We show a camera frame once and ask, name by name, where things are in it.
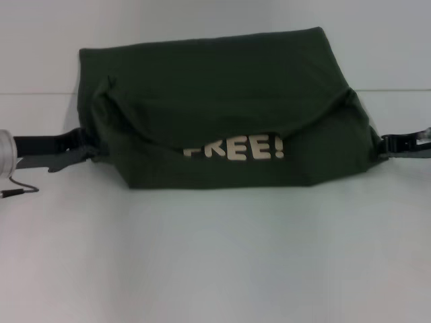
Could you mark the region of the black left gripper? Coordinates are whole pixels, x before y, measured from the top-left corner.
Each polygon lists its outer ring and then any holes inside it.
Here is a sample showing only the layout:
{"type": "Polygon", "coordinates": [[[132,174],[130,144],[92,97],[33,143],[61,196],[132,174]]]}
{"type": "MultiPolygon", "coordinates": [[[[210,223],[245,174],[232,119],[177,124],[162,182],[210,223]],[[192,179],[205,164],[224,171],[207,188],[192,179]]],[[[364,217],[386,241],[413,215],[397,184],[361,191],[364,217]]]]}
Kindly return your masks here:
{"type": "Polygon", "coordinates": [[[57,136],[14,137],[18,158],[16,169],[46,168],[49,173],[91,159],[108,162],[108,151],[94,147],[83,128],[57,136]]]}

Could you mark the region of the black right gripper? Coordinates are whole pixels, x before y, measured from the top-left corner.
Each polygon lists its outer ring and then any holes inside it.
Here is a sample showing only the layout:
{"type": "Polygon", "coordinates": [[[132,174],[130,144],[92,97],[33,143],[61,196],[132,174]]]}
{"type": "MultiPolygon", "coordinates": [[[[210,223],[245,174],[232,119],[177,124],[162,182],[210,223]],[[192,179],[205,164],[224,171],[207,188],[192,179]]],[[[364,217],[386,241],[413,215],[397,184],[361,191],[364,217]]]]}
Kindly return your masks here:
{"type": "Polygon", "coordinates": [[[430,159],[430,133],[383,135],[379,143],[379,158],[430,159]]]}

